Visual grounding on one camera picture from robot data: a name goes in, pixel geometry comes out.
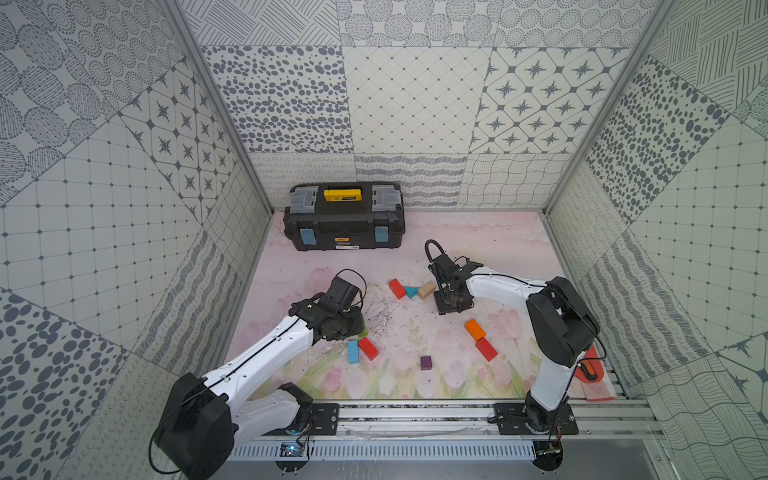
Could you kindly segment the natural wooden block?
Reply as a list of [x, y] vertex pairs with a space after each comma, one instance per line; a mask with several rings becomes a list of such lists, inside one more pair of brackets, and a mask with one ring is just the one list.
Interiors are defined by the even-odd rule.
[[417, 295], [420, 299], [426, 300], [437, 289], [434, 281], [428, 281], [423, 284], [417, 291]]

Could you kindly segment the orange block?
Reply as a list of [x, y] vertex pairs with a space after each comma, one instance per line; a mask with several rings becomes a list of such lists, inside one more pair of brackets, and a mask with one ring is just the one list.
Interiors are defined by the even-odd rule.
[[464, 324], [464, 327], [475, 342], [479, 342], [486, 337], [486, 332], [475, 319], [470, 319], [467, 321]]

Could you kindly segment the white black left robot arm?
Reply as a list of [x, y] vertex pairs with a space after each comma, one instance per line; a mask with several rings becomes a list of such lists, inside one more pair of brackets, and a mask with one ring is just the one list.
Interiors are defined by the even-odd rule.
[[296, 302], [287, 316], [244, 353], [172, 386], [149, 447], [159, 449], [188, 479], [208, 479], [234, 449], [264, 434], [311, 432], [313, 398], [293, 383], [254, 400], [252, 394], [293, 358], [321, 340], [340, 341], [365, 329], [358, 305], [323, 293]]

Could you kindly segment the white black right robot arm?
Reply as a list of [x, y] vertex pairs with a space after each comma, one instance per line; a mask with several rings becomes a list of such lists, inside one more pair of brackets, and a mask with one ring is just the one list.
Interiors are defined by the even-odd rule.
[[472, 308], [477, 298], [506, 306], [522, 303], [527, 308], [543, 358], [526, 394], [526, 426], [535, 434], [554, 432], [577, 367], [600, 332], [573, 285], [561, 276], [545, 282], [523, 280], [475, 261], [460, 265], [444, 252], [427, 259], [436, 280], [434, 298], [441, 315], [462, 313]]

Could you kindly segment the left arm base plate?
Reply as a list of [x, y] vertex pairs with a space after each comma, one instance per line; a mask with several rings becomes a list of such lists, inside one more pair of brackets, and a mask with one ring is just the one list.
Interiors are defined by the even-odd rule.
[[298, 423], [293, 423], [286, 429], [269, 431], [266, 436], [299, 436], [307, 432], [313, 436], [334, 436], [337, 434], [339, 415], [338, 403], [314, 403], [308, 411], [300, 411]]

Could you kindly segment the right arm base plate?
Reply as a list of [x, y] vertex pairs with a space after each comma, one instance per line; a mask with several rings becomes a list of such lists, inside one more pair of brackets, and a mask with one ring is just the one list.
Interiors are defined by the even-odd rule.
[[500, 402], [492, 406], [488, 418], [501, 435], [577, 435], [579, 427], [568, 402], [547, 411], [524, 402]]

